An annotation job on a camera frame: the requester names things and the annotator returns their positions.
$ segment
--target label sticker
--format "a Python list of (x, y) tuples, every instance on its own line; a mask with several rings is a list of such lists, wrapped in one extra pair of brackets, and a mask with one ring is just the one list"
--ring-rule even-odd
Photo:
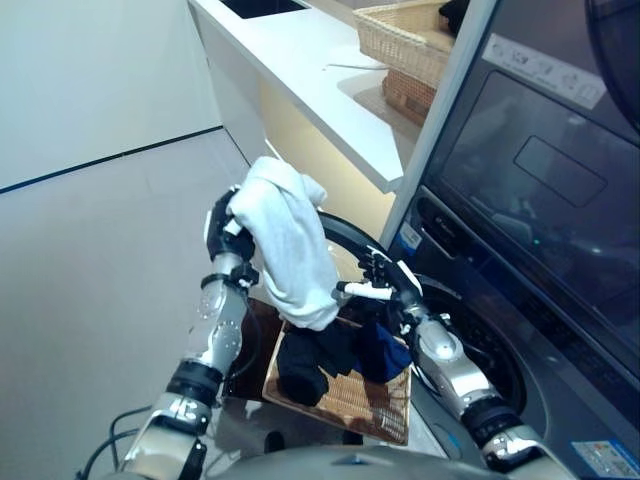
[(422, 237), (416, 232), (408, 222), (403, 222), (400, 227), (400, 242), (407, 252), (414, 254), (418, 249), (418, 245), (422, 242)]
[(572, 442), (578, 455), (602, 478), (640, 478), (640, 466), (616, 440)]
[(495, 33), (482, 59), (589, 110), (607, 91), (600, 77)]

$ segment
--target floor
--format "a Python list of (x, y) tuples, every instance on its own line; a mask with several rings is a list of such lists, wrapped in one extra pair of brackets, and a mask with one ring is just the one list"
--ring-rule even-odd
[[(0, 478), (72, 479), (116, 415), (164, 389), (208, 273), (205, 213), (247, 169), (220, 130), (0, 196)], [(229, 400), (206, 476), (259, 454), (276, 428), (289, 445), (341, 435)], [(415, 412), (411, 438), (437, 453)], [(104, 455), (96, 478), (109, 470)]]

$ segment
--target white countertop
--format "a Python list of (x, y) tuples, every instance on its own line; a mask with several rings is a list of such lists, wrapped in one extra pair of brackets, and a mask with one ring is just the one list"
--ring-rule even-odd
[(374, 185), (399, 187), (397, 132), (345, 93), (379, 85), (383, 71), (327, 65), (336, 49), (358, 49), (355, 29), (313, 7), (242, 19), (219, 0), (190, 1)]

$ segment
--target cable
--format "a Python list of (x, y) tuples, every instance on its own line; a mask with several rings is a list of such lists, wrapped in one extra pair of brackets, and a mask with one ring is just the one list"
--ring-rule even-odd
[(76, 476), (76, 479), (77, 480), (89, 480), (89, 474), (91, 473), (91, 469), (93, 468), (93, 464), (98, 459), (98, 457), (100, 456), (102, 451), (105, 448), (107, 448), (109, 445), (112, 445), (115, 442), (117, 442), (118, 440), (121, 440), (121, 439), (126, 438), (126, 437), (131, 437), (131, 436), (135, 435), (136, 433), (138, 433), (138, 429), (134, 428), (133, 430), (127, 430), (126, 432), (122, 432), (122, 433), (118, 433), (116, 435), (113, 435), (112, 437), (109, 437), (107, 440), (102, 442), (100, 444), (100, 446), (98, 448), (96, 448), (95, 452), (93, 452), (91, 457), (89, 457), (89, 460), (87, 461), (87, 464), (85, 465), (84, 470), (82, 471), (82, 473), (79, 476)]
[[(116, 432), (116, 423), (118, 423), (123, 418), (129, 417), (131, 415), (136, 415), (138, 413), (146, 412), (147, 410), (151, 410), (151, 405), (147, 405), (146, 407), (136, 408), (135, 410), (129, 410), (128, 412), (121, 413), (116, 418), (113, 419), (111, 425), (109, 426), (109, 438), (115, 436)], [(118, 449), (116, 448), (116, 442), (111, 443), (111, 457), (113, 459), (113, 469), (118, 470), (119, 460), (118, 460)]]
[(257, 338), (257, 342), (256, 343), (257, 343), (257, 345), (253, 349), (253, 352), (251, 354), (251, 358), (249, 358), (247, 363), (245, 363), (242, 366), (242, 368), (236, 370), (231, 375), (229, 375), (227, 378), (225, 378), (225, 382), (234, 380), (234, 379), (238, 378), (240, 375), (242, 375), (244, 372), (246, 372), (249, 369), (249, 367), (251, 367), (251, 365), (253, 365), (253, 363), (258, 358), (258, 354), (260, 353), (260, 348), (262, 346), (262, 342), (261, 342), (261, 339), (262, 339), (262, 328), (260, 327), (260, 322), (258, 321), (258, 319), (256, 318), (255, 314), (253, 313), (253, 309), (249, 305), (249, 300), (247, 299), (247, 297), (243, 296), (243, 300), (244, 300), (245, 306), (247, 307), (247, 313), (249, 314), (249, 318), (253, 322), (253, 326), (254, 326), (254, 328), (256, 330), (256, 338)]

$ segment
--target wicker basket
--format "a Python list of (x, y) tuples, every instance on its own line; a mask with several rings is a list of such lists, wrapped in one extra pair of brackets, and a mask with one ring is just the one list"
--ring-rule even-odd
[(438, 88), (455, 39), (442, 32), (443, 0), (419, 0), (354, 10), (360, 51)]
[[(354, 325), (346, 320), (339, 321)], [(407, 444), (411, 397), (411, 372), (408, 368), (384, 385), (368, 382), (355, 370), (348, 376), (338, 375), (336, 378), (325, 373), (329, 391), (315, 407), (300, 405), (289, 399), (279, 385), (277, 356), (286, 325), (285, 322), (269, 362), (262, 387), (265, 399), (338, 428), (397, 445)]]
[(436, 94), (434, 88), (393, 69), (382, 81), (382, 91), (389, 105), (420, 127)]

